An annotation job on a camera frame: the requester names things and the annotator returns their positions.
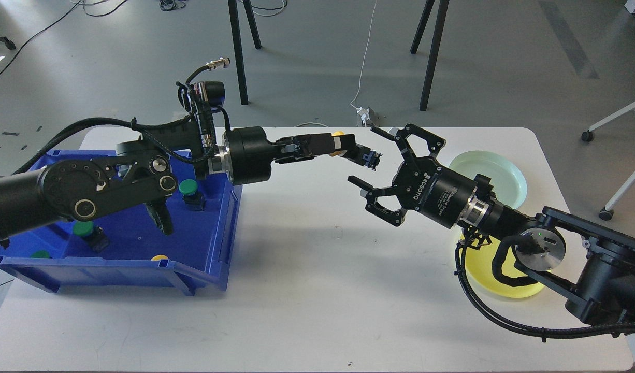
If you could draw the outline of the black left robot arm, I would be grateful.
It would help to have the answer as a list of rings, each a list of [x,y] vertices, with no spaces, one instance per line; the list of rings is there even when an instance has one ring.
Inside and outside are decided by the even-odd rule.
[[[320,155],[341,156],[367,168],[376,168],[381,154],[361,146],[352,134],[305,134],[268,141],[263,128],[232,129],[224,116],[224,144],[218,144],[212,114],[224,112],[221,82],[195,82],[202,71],[226,68],[230,59],[208,62],[185,82],[178,82],[178,99],[187,116],[160,125],[137,120],[87,118],[53,137],[31,160],[12,175],[0,178],[0,243],[55,222],[87,222],[121,210],[145,205],[156,226],[173,232],[166,201],[180,186],[171,160],[190,165],[197,179],[225,173],[233,185],[265,182],[272,163],[287,164]],[[73,134],[100,125],[123,126],[140,133],[122,142],[114,156],[68,159],[31,170],[31,166]]]

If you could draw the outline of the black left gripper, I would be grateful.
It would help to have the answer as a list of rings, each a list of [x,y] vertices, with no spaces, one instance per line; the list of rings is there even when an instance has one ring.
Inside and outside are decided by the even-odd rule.
[[[332,153],[332,157],[344,157],[358,165],[370,164],[370,148],[355,142],[351,134],[303,134],[270,142],[265,130],[254,126],[225,132],[224,144],[233,185],[269,180],[275,159],[311,159]]]

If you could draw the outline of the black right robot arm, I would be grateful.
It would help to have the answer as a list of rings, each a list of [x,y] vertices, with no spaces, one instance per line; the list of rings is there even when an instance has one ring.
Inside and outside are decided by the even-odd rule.
[[[441,165],[436,157],[445,140],[414,124],[372,132],[395,143],[402,155],[386,188],[374,188],[355,176],[366,210],[393,226],[409,211],[444,227],[459,226],[455,275],[464,294],[488,320],[508,331],[569,339],[635,334],[635,238],[545,206],[531,217],[497,200],[490,178],[469,179]],[[540,283],[566,298],[565,308],[584,324],[578,328],[542,328],[509,320],[476,295],[465,270],[469,249],[491,239],[499,244],[491,274],[503,285]]]

